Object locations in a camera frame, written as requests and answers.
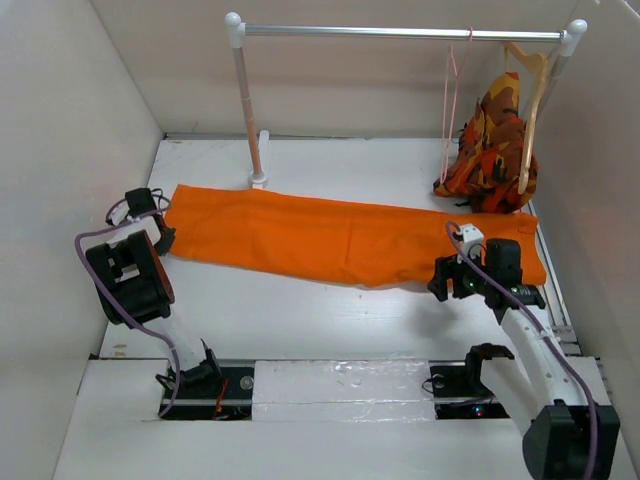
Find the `orange trousers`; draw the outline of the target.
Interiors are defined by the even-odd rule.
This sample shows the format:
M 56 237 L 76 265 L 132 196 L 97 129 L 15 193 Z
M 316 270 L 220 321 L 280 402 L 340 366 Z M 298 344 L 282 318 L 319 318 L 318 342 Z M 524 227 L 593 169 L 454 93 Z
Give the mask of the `orange trousers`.
M 488 238 L 517 241 L 525 282 L 542 285 L 537 220 L 525 213 L 460 214 L 180 184 L 166 223 L 179 258 L 311 281 L 377 288 L 428 282 L 454 254 L 445 225 L 473 224 Z

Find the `pink wire hanger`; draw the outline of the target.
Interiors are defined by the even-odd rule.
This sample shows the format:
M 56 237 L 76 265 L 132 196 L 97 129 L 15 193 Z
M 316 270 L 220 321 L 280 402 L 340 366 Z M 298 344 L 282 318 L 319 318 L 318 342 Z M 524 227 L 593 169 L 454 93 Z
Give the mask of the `pink wire hanger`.
M 450 44 L 447 48 L 441 129 L 441 162 L 439 173 L 439 181 L 441 184 L 444 183 L 447 177 L 449 151 L 453 138 L 453 127 L 457 110 L 460 79 L 469 58 L 473 36 L 474 29 L 470 27 L 467 35 L 467 48 L 465 50 L 464 57 L 460 62 L 456 60 L 454 46 Z

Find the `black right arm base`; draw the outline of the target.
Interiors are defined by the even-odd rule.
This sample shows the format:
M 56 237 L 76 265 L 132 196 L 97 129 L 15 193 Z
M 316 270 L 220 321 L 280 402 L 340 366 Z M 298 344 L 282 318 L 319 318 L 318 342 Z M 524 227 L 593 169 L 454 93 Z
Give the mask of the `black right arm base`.
M 468 377 L 462 361 L 430 362 L 422 389 L 432 397 L 437 420 L 509 418 L 497 397 Z

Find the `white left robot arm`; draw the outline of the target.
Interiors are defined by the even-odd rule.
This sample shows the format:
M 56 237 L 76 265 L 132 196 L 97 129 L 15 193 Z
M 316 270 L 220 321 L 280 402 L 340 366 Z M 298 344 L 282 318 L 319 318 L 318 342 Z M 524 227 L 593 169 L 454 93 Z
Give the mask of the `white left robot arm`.
M 164 219 L 169 205 L 160 188 L 126 192 L 106 214 L 103 233 L 111 237 L 77 252 L 109 322 L 166 346 L 174 365 L 158 381 L 167 388 L 178 382 L 178 393 L 184 396 L 208 397 L 223 386 L 223 373 L 213 350 L 172 310 L 175 294 L 161 261 L 176 235 Z

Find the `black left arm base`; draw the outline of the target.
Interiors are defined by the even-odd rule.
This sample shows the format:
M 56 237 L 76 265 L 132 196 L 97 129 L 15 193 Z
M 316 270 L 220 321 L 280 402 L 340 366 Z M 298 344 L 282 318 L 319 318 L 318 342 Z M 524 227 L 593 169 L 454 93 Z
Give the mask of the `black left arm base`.
M 222 379 L 212 386 L 183 385 L 164 420 L 242 421 L 252 416 L 255 365 L 223 364 Z

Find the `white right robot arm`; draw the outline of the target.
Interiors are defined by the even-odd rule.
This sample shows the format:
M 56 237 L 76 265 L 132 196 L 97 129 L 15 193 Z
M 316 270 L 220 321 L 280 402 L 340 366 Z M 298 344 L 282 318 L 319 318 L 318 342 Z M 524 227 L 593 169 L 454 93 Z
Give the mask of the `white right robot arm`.
M 619 416 L 595 400 L 570 365 L 539 288 L 523 281 L 519 243 L 485 239 L 467 226 L 452 244 L 455 254 L 435 262 L 429 291 L 441 302 L 482 297 L 511 341 L 471 347 L 462 369 L 465 387 L 476 394 L 489 391 L 514 421 L 532 478 L 609 478 Z

